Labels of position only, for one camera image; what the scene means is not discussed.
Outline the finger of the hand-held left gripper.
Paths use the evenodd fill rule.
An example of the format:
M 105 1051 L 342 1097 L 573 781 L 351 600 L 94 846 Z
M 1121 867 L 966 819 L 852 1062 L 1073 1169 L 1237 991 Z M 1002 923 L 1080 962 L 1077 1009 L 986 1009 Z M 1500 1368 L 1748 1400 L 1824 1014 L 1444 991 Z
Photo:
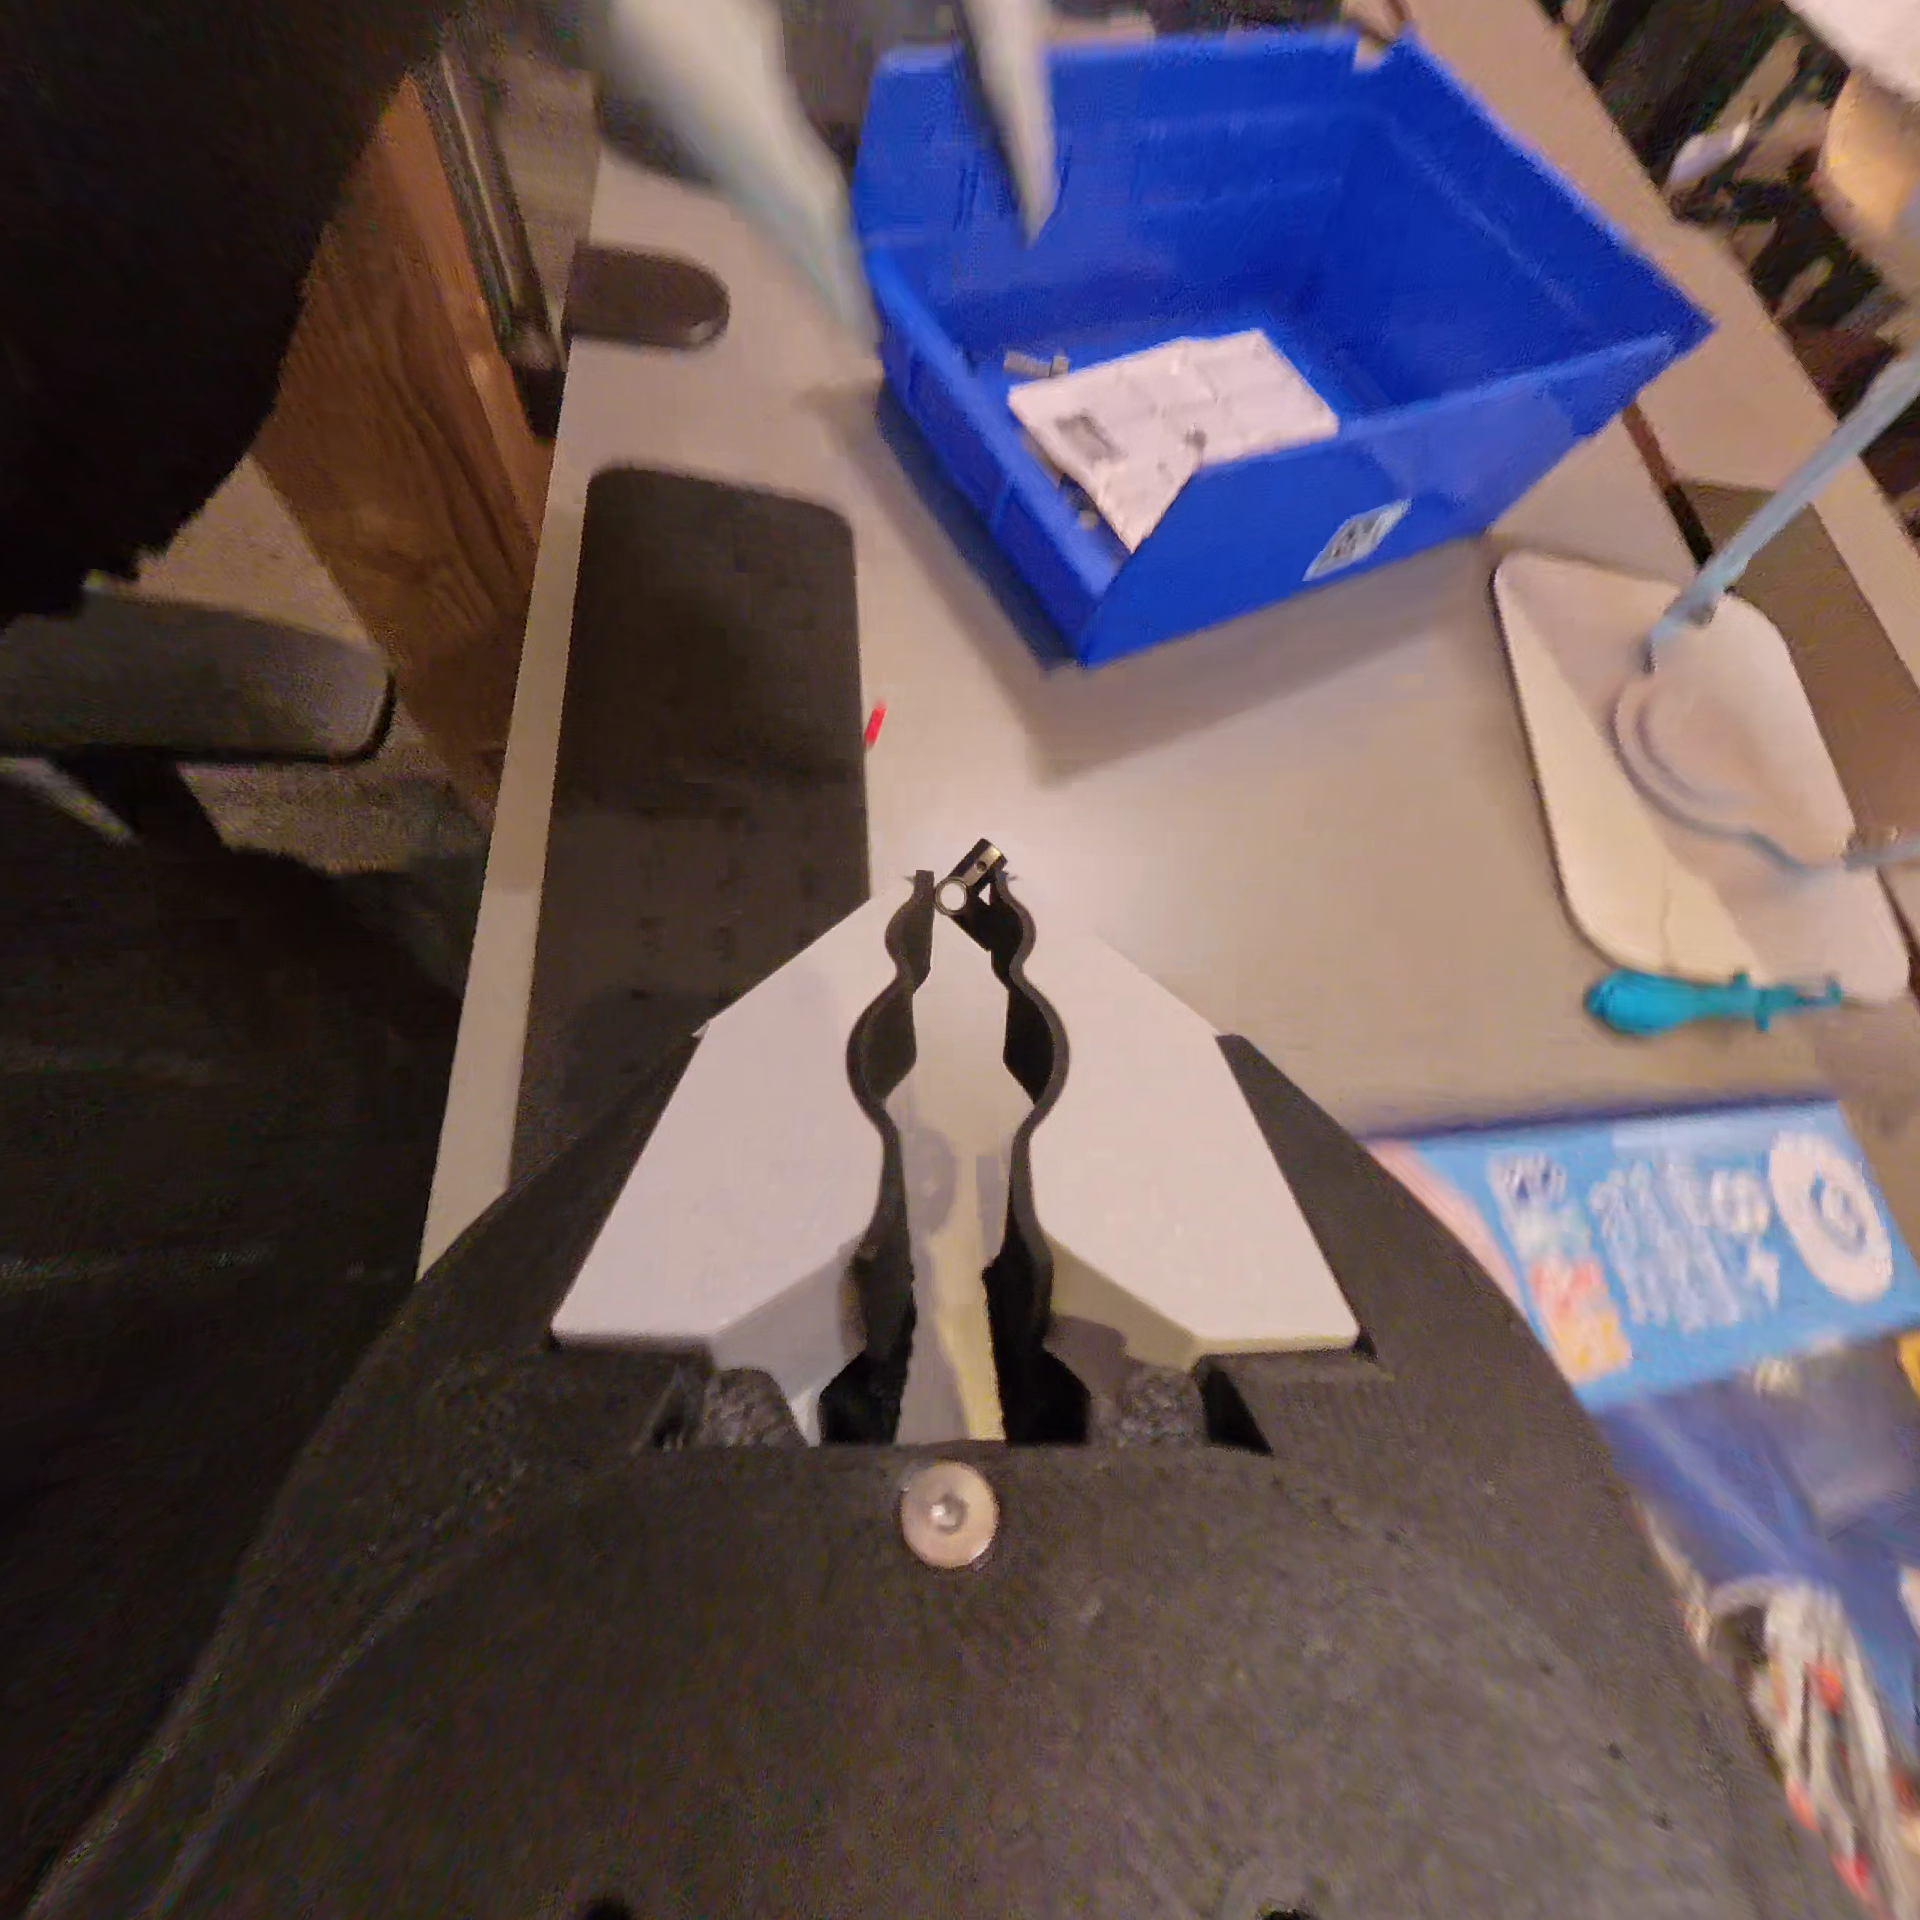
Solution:
M 645 110 L 852 337 L 876 335 L 848 182 L 805 117 L 778 14 L 759 2 L 610 2 L 604 89 Z
M 1023 237 L 1037 240 L 1060 192 L 1048 89 L 1047 2 L 961 2 L 976 83 L 992 118 Z

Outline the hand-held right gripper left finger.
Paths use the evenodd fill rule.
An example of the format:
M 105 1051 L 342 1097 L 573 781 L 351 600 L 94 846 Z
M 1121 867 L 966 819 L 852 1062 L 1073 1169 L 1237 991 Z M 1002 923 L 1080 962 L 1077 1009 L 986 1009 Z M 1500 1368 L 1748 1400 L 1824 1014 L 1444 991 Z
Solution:
M 917 871 L 700 1027 L 558 1344 L 700 1352 L 767 1376 L 807 1435 L 895 1439 L 918 1312 L 886 1099 L 918 1055 L 935 890 Z

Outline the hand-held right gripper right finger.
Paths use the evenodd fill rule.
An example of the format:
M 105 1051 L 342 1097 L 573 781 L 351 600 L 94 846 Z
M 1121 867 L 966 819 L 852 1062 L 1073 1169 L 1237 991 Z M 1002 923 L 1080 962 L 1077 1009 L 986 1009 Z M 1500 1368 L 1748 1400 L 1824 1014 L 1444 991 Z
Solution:
M 1206 1409 L 1216 1359 L 1348 1352 L 1358 1317 L 1224 1038 L 1084 930 L 1042 931 L 1008 878 L 960 878 L 956 926 L 1006 994 L 1025 1095 L 983 1271 L 1002 1437 L 1055 1446 L 1102 1409 Z

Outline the blue plastic bin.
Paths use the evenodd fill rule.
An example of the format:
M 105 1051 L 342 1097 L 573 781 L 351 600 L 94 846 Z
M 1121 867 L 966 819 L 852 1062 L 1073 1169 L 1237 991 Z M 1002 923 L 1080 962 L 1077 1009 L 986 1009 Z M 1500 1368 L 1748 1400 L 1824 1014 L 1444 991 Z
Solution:
M 1060 185 L 1025 237 L 956 49 L 877 64 L 852 218 L 885 384 L 1037 603 L 1106 665 L 1485 533 L 1711 317 L 1421 48 L 1354 31 L 1068 45 Z M 1016 417 L 1048 387 L 1255 334 L 1332 435 L 1204 464 L 1127 543 Z

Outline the blue toy set box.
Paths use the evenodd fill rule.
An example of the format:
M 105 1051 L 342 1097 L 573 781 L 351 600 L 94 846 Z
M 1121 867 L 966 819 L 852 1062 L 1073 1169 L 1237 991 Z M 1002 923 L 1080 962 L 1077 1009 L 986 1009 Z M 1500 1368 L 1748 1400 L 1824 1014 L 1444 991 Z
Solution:
M 1914 1914 L 1914 1251 L 1830 1101 L 1384 1137 L 1601 1431 L 1698 1651 Z

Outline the white plastic parts bag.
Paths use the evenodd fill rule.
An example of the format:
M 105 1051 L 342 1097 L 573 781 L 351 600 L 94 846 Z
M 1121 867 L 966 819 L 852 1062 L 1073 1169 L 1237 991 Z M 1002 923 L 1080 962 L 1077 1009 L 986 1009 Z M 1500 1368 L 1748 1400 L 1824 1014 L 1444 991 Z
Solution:
M 1201 471 L 1338 432 L 1332 402 L 1260 327 L 1032 375 L 1010 386 L 1008 403 L 1042 464 L 1125 552 Z

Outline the black perforated mat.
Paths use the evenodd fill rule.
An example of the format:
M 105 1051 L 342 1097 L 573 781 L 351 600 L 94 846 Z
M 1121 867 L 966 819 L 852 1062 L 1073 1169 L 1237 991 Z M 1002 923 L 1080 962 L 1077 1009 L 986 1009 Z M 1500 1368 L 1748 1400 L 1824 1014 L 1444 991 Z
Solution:
M 846 518 L 687 473 L 590 479 L 512 1178 L 870 893 Z

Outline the teal plastic tool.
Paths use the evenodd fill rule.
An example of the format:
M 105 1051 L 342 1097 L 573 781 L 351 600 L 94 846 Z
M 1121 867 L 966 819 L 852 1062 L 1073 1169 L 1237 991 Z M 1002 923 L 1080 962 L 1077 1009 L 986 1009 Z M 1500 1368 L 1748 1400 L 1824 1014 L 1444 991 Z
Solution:
M 1724 981 L 1616 969 L 1591 983 L 1584 1011 L 1599 1025 L 1650 1040 L 1682 1025 L 1729 1024 L 1767 1033 L 1778 1018 L 1824 1011 L 1842 1003 L 1834 977 L 1817 987 L 1758 983 L 1746 974 Z

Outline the white book stand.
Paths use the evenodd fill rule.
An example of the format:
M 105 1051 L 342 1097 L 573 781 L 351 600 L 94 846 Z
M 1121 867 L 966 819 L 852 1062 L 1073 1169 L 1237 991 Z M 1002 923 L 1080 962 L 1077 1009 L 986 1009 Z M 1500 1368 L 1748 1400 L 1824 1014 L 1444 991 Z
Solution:
M 1736 587 L 1914 402 L 1914 375 L 1914 351 L 1885 366 L 1682 587 L 1541 550 L 1495 567 L 1558 888 L 1609 971 L 1905 994 L 1884 871 L 1914 859 L 1914 831 L 1860 826 L 1784 634 Z

